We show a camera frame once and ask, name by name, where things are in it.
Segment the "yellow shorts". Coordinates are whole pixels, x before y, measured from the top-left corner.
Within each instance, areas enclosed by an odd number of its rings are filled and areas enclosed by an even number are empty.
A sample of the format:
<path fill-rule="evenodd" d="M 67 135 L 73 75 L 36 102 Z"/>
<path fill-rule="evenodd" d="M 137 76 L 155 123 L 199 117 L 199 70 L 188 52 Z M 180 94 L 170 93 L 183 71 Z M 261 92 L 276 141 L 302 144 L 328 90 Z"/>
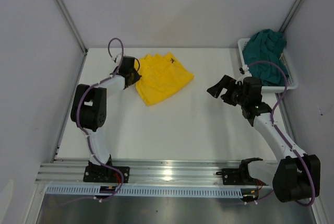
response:
<path fill-rule="evenodd" d="M 135 64 L 141 76 L 136 90 L 147 106 L 160 103 L 181 91 L 193 79 L 181 62 L 171 53 L 146 55 Z"/>

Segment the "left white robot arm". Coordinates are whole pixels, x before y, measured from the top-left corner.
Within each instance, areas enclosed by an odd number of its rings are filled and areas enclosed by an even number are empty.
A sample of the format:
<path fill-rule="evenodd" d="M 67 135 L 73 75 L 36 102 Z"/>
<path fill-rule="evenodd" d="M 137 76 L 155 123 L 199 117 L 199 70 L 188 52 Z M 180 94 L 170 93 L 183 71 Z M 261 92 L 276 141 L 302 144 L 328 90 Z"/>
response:
<path fill-rule="evenodd" d="M 93 85 L 76 87 L 70 119 L 87 140 L 89 162 L 97 165 L 94 174 L 101 182 L 108 182 L 113 177 L 111 154 L 101 131 L 107 119 L 107 98 L 137 83 L 141 79 L 139 70 L 139 60 L 125 56 L 107 78 Z"/>

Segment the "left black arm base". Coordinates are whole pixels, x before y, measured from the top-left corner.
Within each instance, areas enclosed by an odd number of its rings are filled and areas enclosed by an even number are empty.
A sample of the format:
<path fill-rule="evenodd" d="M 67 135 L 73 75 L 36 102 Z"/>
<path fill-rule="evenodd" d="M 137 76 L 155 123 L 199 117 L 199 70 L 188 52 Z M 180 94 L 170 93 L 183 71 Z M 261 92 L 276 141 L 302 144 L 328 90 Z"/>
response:
<path fill-rule="evenodd" d="M 124 183 L 128 183 L 130 167 L 120 166 L 114 168 L 120 171 L 123 175 L 123 179 L 121 178 L 120 173 L 115 170 L 88 162 L 83 174 L 83 181 L 90 183 L 121 183 L 123 181 Z"/>

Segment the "green shorts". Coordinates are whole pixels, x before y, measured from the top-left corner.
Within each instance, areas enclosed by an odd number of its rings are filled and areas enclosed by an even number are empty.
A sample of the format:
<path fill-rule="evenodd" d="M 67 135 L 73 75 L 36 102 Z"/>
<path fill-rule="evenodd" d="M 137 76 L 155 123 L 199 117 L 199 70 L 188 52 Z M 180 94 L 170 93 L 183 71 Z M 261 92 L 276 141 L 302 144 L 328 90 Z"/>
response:
<path fill-rule="evenodd" d="M 280 57 L 286 45 L 283 33 L 265 29 L 254 34 L 244 47 L 244 63 L 264 86 L 285 85 L 284 77 L 289 73 Z"/>

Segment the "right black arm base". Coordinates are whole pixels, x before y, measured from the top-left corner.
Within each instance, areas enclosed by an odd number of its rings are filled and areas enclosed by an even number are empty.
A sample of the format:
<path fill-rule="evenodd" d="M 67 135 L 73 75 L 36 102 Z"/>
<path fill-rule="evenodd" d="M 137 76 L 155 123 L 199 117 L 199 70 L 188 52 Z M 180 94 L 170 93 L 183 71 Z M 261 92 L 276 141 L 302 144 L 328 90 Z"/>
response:
<path fill-rule="evenodd" d="M 248 169 L 242 168 L 224 168 L 216 172 L 216 175 L 222 178 L 224 185 L 264 185 L 261 180 L 257 180 L 249 175 Z"/>

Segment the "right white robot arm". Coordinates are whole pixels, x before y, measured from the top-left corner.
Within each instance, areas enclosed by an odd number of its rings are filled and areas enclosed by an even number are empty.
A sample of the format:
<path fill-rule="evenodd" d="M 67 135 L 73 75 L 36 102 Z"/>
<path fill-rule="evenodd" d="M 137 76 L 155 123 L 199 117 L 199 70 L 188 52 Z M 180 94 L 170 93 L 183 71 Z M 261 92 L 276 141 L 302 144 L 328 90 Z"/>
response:
<path fill-rule="evenodd" d="M 263 102 L 261 91 L 258 78 L 236 80 L 228 75 L 207 89 L 214 98 L 241 107 L 243 117 L 264 138 L 278 161 L 273 166 L 262 158 L 244 159 L 238 178 L 244 184 L 258 181 L 269 185 L 282 203 L 311 206 L 320 193 L 320 160 L 316 155 L 308 155 L 278 127 L 274 109 Z"/>

